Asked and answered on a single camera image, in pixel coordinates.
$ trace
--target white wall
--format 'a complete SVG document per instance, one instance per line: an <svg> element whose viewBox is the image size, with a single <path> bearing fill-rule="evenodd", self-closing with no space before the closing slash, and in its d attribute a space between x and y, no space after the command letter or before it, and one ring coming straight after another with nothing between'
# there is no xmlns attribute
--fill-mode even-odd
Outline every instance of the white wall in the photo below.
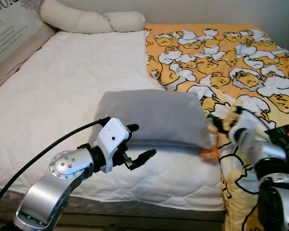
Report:
<svg viewBox="0 0 289 231"><path fill-rule="evenodd" d="M139 11L155 24L226 23L261 26L289 50L289 0L59 0L99 13Z"/></svg>

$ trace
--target white bolster pillow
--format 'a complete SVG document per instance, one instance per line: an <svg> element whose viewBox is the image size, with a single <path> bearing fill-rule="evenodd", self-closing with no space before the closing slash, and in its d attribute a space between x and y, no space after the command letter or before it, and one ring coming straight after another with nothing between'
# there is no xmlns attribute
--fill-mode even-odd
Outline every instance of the white bolster pillow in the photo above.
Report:
<svg viewBox="0 0 289 231"><path fill-rule="evenodd" d="M100 15L80 11L59 3L45 0L40 9L42 20L56 28L75 33L129 32L144 29L145 17L139 12L113 12Z"/></svg>

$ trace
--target yellow blanket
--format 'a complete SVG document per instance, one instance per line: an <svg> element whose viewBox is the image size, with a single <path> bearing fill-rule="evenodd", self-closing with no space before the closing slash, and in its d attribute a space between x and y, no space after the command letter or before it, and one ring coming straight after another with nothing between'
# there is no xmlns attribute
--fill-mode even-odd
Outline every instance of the yellow blanket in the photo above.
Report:
<svg viewBox="0 0 289 231"><path fill-rule="evenodd" d="M147 24L146 52L149 74L167 90L197 94L207 114L225 118L231 105L240 104L270 128L289 124L289 52L261 28ZM225 135L219 148L225 229L262 231L258 189L246 183L257 181L252 167Z"/></svg>

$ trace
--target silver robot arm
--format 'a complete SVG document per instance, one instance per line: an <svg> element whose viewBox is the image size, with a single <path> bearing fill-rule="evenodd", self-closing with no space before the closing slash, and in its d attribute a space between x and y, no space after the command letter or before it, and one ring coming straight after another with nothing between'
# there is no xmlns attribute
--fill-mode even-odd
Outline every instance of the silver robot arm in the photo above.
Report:
<svg viewBox="0 0 289 231"><path fill-rule="evenodd" d="M94 172L107 173L123 163L130 170L143 165L156 150L149 150L133 161L125 154L126 142L138 128L112 118L98 134L94 147L85 144L77 150L57 154L21 202L13 219L18 230L52 231L72 191Z"/></svg>
<svg viewBox="0 0 289 231"><path fill-rule="evenodd" d="M260 223L268 231L289 231L289 164L286 153L253 129L254 123L240 118L228 136L249 158L257 174Z"/></svg>

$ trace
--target white mattress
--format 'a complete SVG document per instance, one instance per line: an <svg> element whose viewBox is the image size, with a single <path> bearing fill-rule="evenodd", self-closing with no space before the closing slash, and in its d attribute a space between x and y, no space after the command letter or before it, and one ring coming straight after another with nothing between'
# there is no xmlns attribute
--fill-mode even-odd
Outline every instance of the white mattress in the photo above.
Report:
<svg viewBox="0 0 289 231"><path fill-rule="evenodd" d="M0 188L38 152L90 123L106 91L162 89L148 76L144 32L95 35L59 32L0 87ZM86 143L91 130L46 154L11 187L25 193L52 156ZM128 155L144 149L134 147ZM74 196L102 202L143 201L191 210L223 210L220 166L191 148L158 147L144 166L124 165L84 181Z"/></svg>

